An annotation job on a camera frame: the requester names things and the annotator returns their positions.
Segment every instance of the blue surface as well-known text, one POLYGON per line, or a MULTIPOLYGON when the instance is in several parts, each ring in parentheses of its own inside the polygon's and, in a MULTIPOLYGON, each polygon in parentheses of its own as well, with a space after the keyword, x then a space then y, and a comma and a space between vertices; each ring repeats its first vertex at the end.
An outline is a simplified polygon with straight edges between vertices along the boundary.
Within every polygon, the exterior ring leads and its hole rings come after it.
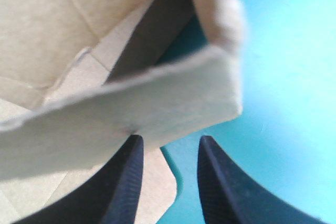
MULTIPOLYGON (((336 223, 336 1, 242 1, 248 20, 244 112, 162 148, 178 196, 158 223, 204 223, 196 180, 201 135, 217 139, 278 197, 336 223)), ((176 43, 192 50, 190 38, 201 34, 193 21, 176 43)))

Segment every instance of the turquoise floor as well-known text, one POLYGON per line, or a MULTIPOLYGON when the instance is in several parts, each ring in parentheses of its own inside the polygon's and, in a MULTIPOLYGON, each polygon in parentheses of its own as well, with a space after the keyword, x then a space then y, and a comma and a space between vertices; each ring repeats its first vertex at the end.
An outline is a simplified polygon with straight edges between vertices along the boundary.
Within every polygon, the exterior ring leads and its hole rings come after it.
MULTIPOLYGON (((327 223, 336 223, 336 0, 242 0, 244 112, 162 148, 178 195, 159 224, 204 223, 197 147, 212 135, 253 179, 327 223)), ((206 43, 196 19, 167 58, 206 43)))

